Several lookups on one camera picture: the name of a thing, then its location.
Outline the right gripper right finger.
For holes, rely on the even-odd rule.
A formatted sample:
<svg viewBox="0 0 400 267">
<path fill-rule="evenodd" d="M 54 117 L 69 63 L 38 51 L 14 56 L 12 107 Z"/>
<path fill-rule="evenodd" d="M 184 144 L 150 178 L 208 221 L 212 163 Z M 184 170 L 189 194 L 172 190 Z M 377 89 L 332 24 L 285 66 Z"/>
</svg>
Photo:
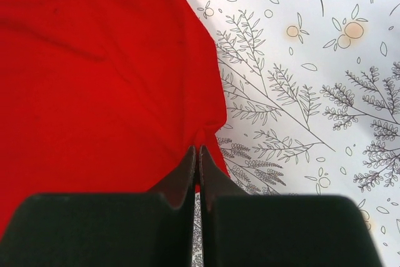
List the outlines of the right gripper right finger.
<svg viewBox="0 0 400 267">
<path fill-rule="evenodd" d="M 198 157 L 205 266 L 381 266 L 357 206 L 338 195 L 250 195 Z"/>
</svg>

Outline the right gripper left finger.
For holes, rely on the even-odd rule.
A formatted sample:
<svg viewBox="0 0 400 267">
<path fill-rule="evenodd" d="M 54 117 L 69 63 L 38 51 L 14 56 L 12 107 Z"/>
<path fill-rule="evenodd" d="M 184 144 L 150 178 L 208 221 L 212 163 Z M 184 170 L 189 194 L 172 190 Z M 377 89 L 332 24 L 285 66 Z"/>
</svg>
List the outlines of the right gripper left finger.
<svg viewBox="0 0 400 267">
<path fill-rule="evenodd" d="M 145 193 L 36 194 L 1 239 L 2 266 L 189 266 L 196 148 Z"/>
</svg>

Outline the red t shirt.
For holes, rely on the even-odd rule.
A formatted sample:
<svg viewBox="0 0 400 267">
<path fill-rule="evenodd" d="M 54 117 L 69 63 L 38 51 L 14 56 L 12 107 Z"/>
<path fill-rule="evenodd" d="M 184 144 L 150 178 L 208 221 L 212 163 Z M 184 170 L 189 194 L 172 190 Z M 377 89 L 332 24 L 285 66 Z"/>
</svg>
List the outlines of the red t shirt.
<svg viewBox="0 0 400 267">
<path fill-rule="evenodd" d="M 139 192 L 227 119 L 186 0 L 1 0 L 1 228 L 36 193 Z"/>
</svg>

